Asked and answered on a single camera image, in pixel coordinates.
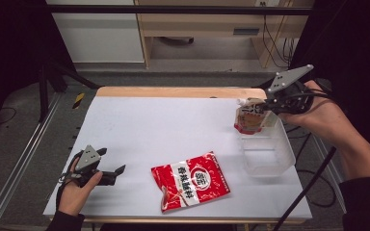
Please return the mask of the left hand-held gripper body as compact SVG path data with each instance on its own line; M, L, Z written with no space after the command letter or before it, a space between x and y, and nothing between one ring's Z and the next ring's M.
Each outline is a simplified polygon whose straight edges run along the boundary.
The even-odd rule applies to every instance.
M64 183L67 179L75 179L80 187L84 187L97 173L101 156L96 151L88 144L84 150L75 154L66 172L59 177L59 182Z

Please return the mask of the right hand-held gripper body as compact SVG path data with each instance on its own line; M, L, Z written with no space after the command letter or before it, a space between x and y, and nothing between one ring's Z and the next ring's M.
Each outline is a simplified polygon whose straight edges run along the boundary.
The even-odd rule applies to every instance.
M310 72L314 66L307 64L302 67L278 72L273 82L265 89L267 99L265 110L275 114L304 114L312 105L313 97L300 79Z

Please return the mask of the clear plastic container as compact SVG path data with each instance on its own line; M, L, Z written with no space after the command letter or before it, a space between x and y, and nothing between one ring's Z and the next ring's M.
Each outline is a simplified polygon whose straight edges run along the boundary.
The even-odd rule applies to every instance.
M277 177L296 164L282 121L274 113L267 113L254 133L241 131L237 134L248 175Z

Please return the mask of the red and white seasoning packet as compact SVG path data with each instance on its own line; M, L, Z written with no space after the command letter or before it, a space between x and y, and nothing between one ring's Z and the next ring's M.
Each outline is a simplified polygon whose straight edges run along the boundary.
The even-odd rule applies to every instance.
M173 164L153 167L152 176L162 192L163 213L205 203L230 193L213 152Z

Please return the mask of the person's left hand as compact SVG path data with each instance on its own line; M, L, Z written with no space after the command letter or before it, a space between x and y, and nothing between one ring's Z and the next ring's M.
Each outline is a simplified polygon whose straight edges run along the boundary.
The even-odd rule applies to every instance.
M67 179L58 210L62 213L77 217L84 207L90 193L98 185L103 173L97 172L89 182L81 188L74 179Z

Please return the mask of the person's right hand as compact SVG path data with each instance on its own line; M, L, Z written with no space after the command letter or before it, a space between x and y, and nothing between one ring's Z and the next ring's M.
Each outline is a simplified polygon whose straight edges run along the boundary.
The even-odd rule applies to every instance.
M331 99L315 96L311 108L304 114L280 114L287 123L301 126L320 138L335 141L351 123L339 106Z

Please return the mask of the yellow black tape strip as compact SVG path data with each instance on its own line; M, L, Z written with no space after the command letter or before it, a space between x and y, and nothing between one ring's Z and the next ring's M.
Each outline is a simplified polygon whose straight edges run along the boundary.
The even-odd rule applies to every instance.
M74 101L74 103L73 103L72 109L77 109L77 108L79 108L79 106L80 106L80 104L81 104L81 102L82 102L82 100L83 100L84 96L85 96L85 93L83 93L83 92L79 93L79 94L76 96L76 99L75 99L75 101Z

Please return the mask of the white paper sheet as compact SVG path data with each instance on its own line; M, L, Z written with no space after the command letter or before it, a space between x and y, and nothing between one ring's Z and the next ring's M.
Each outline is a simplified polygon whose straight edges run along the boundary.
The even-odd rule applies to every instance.
M106 148L100 169L124 167L113 186L95 188L82 212L113 222L221 222L277 219L302 190L297 171L251 177L233 127L233 99L98 96L88 109L73 150ZM214 152L229 194L192 207L162 212L162 193L151 170Z

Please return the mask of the black curtain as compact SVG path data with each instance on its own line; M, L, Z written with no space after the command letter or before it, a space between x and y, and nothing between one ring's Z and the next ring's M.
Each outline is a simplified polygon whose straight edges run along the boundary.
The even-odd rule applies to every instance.
M74 68L46 5L46 0L0 0L0 111L12 92L36 83L49 62Z
M292 66L313 64L370 142L370 0L314 0Z

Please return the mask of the wooden table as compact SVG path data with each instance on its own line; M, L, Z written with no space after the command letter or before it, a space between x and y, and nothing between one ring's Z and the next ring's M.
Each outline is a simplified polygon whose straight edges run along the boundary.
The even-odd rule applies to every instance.
M250 96L262 97L262 90L252 89L213 89L213 88L129 88L129 87L105 87L100 89L96 96L105 97L143 97L143 98L209 98L209 99L233 99L247 98ZM235 223L245 222L275 222L277 219L254 219L232 221Z

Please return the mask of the light wooden desk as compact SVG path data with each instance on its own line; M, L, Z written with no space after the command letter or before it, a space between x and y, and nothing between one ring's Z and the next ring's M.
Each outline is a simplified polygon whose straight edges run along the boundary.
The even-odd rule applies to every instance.
M220 6L311 8L315 0L134 0L137 6ZM297 39L307 21L305 15L164 14L138 15L145 38L223 37L249 38L262 67L277 55L280 39Z

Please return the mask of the white cabinet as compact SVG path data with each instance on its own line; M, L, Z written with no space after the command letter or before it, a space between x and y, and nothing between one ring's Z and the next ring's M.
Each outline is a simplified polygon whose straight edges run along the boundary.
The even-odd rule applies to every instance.
M74 63L142 63L134 13L53 13Z

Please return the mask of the black horizontal frame bar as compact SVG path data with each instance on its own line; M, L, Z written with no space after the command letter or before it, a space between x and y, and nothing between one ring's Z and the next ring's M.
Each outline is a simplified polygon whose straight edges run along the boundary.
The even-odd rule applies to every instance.
M220 6L129 6L129 5L48 5L52 13L167 13L167 14L252 14L311 15L312 8L220 7Z

